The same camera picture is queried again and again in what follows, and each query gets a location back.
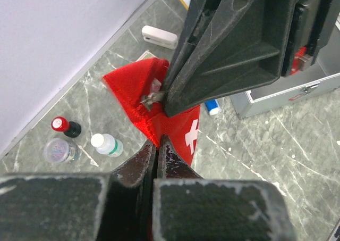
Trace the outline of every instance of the white cross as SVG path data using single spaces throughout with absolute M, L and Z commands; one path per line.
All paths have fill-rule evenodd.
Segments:
M 197 140 L 197 134 L 198 134 L 197 123 L 198 123 L 198 119 L 194 120 L 192 122 L 190 131 L 185 134 L 185 143 L 187 146 L 190 145 L 191 155 L 193 154 L 193 141 Z

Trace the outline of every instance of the black object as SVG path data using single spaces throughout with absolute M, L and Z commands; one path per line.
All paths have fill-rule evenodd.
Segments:
M 11 174 L 0 193 L 3 241 L 295 240 L 272 184 L 204 180 L 165 136 L 112 173 Z
M 64 132 L 65 136 L 71 137 L 71 138 L 75 138 L 78 137 L 81 133 L 81 126 L 73 121 L 69 121 L 70 123 L 70 128 Z
M 191 0 L 162 90 L 168 117 L 210 99 L 268 85 L 290 73 L 295 41 L 316 58 L 329 40 L 340 0 L 312 0 L 296 38 L 300 0 Z M 295 41 L 289 48 L 289 36 Z

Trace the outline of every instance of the clear plastic container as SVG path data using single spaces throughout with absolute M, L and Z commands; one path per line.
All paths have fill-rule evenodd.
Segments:
M 96 148 L 98 153 L 108 155 L 109 157 L 118 157 L 123 152 L 122 142 L 109 134 L 93 135 L 91 144 Z
M 63 163 L 77 159 L 79 152 L 75 143 L 54 138 L 45 145 L 43 155 L 49 163 Z

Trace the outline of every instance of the gray marble surface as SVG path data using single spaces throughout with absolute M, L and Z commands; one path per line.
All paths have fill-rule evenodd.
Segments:
M 155 26 L 180 34 L 186 10 L 178 0 L 156 0 L 63 98 L 0 162 L 7 172 L 106 172 L 122 164 L 145 136 L 128 120 L 101 82 L 104 74 L 131 63 L 145 51 L 171 59 L 173 51 L 143 41 L 141 28 Z M 209 179 L 258 179 L 283 194 L 298 240 L 326 240 L 340 216 L 340 91 L 240 120 L 229 98 L 211 118 L 201 108 L 193 168 Z M 47 141 L 64 137 L 50 128 L 62 115 L 82 125 L 74 141 L 78 160 L 60 165 L 44 161 Z M 118 158 L 98 154 L 92 134 L 109 133 L 124 144 Z

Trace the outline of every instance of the red component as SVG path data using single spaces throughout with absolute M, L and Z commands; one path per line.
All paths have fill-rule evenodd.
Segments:
M 163 82 L 168 67 L 167 60 L 154 57 L 120 67 L 103 79 L 140 131 L 158 148 L 161 136 L 169 136 L 176 152 L 190 165 L 196 147 L 200 106 L 168 118 L 160 103 L 154 103 L 151 111 L 140 103 L 141 97 L 150 93 L 154 79 Z
M 300 48 L 300 50 L 295 54 L 294 56 L 294 60 L 293 60 L 293 66 L 292 66 L 292 70 L 291 70 L 291 75 L 297 73 L 300 70 L 300 66 L 299 66 L 299 58 L 304 56 L 305 53 L 307 51 L 306 47 L 302 47 Z
M 68 131 L 70 128 L 70 123 L 64 117 L 58 116 L 55 117 L 51 122 L 51 127 L 53 130 L 58 132 Z

